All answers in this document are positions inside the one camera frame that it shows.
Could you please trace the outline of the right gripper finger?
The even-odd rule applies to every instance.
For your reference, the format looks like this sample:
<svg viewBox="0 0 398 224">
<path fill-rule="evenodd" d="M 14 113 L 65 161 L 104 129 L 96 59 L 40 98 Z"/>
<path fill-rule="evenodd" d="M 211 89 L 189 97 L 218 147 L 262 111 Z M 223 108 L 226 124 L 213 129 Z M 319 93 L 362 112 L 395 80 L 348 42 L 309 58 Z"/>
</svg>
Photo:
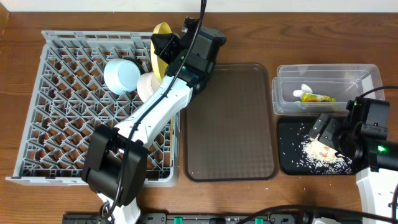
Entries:
<svg viewBox="0 0 398 224">
<path fill-rule="evenodd" d="M 311 130 L 308 132 L 309 138 L 316 139 L 319 134 L 322 134 L 327 127 L 329 119 L 330 117 L 327 114 L 322 113 L 315 121 Z"/>
<path fill-rule="evenodd" d="M 332 149 L 338 149 L 340 129 L 341 125 L 339 123 L 328 123 L 323 132 L 320 133 L 318 142 Z"/>
</svg>

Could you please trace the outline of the yellow plate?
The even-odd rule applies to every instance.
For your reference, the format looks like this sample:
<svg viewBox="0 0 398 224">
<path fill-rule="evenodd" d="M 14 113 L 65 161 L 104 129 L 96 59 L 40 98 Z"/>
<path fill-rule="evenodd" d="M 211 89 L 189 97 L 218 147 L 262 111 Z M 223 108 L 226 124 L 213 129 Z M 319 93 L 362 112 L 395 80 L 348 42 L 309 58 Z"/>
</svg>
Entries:
<svg viewBox="0 0 398 224">
<path fill-rule="evenodd" d="M 170 34 L 172 32 L 170 26 L 166 22 L 161 22 L 160 24 L 156 25 L 153 34 Z M 153 42 L 150 44 L 150 59 L 152 64 L 152 69 L 154 75 L 158 82 L 162 82 L 163 77 L 165 76 L 165 69 L 167 68 L 168 64 L 164 62 L 161 58 L 159 58 L 155 54 L 155 48 Z"/>
</svg>

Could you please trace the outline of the green yellow snack wrapper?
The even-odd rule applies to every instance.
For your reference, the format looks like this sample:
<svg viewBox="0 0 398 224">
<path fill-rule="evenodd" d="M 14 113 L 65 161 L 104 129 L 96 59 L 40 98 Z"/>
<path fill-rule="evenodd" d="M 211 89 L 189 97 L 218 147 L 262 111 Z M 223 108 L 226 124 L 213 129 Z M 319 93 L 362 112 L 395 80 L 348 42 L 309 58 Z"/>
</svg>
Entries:
<svg viewBox="0 0 398 224">
<path fill-rule="evenodd" d="M 304 93 L 300 101 L 302 103 L 321 103 L 321 102 L 330 103 L 330 102 L 336 102 L 336 99 L 327 95 Z"/>
</svg>

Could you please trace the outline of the white tissue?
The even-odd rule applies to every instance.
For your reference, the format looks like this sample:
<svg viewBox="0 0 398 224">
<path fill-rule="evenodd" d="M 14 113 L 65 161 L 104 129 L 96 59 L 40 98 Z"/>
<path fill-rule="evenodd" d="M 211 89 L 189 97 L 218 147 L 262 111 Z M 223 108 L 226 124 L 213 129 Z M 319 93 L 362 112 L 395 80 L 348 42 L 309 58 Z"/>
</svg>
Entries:
<svg viewBox="0 0 398 224">
<path fill-rule="evenodd" d="M 301 89 L 300 90 L 294 90 L 293 91 L 294 97 L 298 97 L 298 98 L 303 97 L 303 95 L 306 94 L 306 93 L 308 93 L 308 94 L 312 94 L 313 93 L 312 89 L 306 84 L 301 84 Z"/>
</svg>

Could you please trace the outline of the white bowl with food residue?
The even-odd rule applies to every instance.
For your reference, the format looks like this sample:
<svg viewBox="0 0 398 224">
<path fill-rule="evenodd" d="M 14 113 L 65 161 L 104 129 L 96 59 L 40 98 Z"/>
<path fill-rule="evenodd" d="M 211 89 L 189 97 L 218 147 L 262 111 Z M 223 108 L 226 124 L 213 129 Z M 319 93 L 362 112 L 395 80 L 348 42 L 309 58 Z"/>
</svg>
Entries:
<svg viewBox="0 0 398 224">
<path fill-rule="evenodd" d="M 137 81 L 137 93 L 142 102 L 146 102 L 159 88 L 160 82 L 154 72 L 142 74 Z"/>
</svg>

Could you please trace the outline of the light blue bowl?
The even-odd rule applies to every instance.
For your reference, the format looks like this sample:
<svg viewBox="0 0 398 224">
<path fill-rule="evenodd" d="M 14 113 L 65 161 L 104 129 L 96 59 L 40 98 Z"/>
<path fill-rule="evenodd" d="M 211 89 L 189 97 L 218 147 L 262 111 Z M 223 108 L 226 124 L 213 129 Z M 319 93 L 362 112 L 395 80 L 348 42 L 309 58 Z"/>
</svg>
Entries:
<svg viewBox="0 0 398 224">
<path fill-rule="evenodd" d="M 106 86 L 117 95 L 136 90 L 140 75 L 141 71 L 134 62 L 120 58 L 110 60 L 103 72 Z"/>
</svg>

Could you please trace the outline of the wooden chopstick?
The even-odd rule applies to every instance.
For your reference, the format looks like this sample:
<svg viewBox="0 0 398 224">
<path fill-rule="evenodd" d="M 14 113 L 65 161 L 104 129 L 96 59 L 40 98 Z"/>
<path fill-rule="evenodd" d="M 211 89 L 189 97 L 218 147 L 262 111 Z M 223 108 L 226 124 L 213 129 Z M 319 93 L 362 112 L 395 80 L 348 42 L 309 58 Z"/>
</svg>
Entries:
<svg viewBox="0 0 398 224">
<path fill-rule="evenodd" d="M 172 118 L 170 120 L 169 167 L 172 167 L 173 165 L 173 134 L 174 134 L 174 119 Z"/>
</svg>

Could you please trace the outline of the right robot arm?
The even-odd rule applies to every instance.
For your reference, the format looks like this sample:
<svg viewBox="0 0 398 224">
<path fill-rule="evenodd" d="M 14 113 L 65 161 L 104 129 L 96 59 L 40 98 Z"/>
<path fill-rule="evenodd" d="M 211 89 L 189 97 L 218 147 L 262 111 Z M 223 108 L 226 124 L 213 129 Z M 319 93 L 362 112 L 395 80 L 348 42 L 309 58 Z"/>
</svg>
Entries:
<svg viewBox="0 0 398 224">
<path fill-rule="evenodd" d="M 321 114 L 308 135 L 352 162 L 363 212 L 397 220 L 397 143 L 386 140 L 386 126 L 380 116 L 341 121 Z"/>
</svg>

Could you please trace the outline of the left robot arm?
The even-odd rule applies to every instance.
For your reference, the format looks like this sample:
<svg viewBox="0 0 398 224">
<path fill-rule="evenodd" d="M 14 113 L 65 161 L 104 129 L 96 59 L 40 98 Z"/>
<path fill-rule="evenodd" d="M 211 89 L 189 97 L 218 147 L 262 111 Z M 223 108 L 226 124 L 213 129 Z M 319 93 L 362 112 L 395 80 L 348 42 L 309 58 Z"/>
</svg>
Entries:
<svg viewBox="0 0 398 224">
<path fill-rule="evenodd" d="M 144 185 L 149 148 L 164 126 L 210 80 L 224 34 L 185 18 L 183 36 L 152 34 L 152 51 L 167 66 L 160 87 L 132 115 L 91 135 L 81 178 L 102 199 L 97 222 L 136 223 L 135 201 Z"/>
</svg>

